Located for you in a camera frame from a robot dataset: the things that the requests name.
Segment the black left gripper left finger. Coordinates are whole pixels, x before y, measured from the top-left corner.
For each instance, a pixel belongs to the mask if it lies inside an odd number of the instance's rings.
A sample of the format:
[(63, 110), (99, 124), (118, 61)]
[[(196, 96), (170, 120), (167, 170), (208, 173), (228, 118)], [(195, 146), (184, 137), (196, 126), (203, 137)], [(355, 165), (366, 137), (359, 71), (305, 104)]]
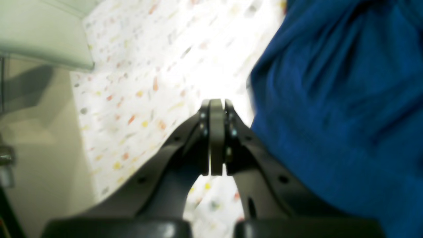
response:
[(42, 237), (191, 238), (187, 195), (200, 175), (223, 174), (224, 142), (221, 100), (205, 100), (121, 188), (80, 215), (51, 221)]

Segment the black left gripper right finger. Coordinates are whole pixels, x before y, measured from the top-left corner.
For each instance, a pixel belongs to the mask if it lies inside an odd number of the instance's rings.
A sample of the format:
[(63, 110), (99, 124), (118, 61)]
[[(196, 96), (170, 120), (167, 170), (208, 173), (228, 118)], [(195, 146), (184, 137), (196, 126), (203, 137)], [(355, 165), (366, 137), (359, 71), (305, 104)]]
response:
[(235, 238), (384, 238), (379, 223), (347, 215), (316, 196), (279, 163), (225, 100), (225, 165), (245, 220)]

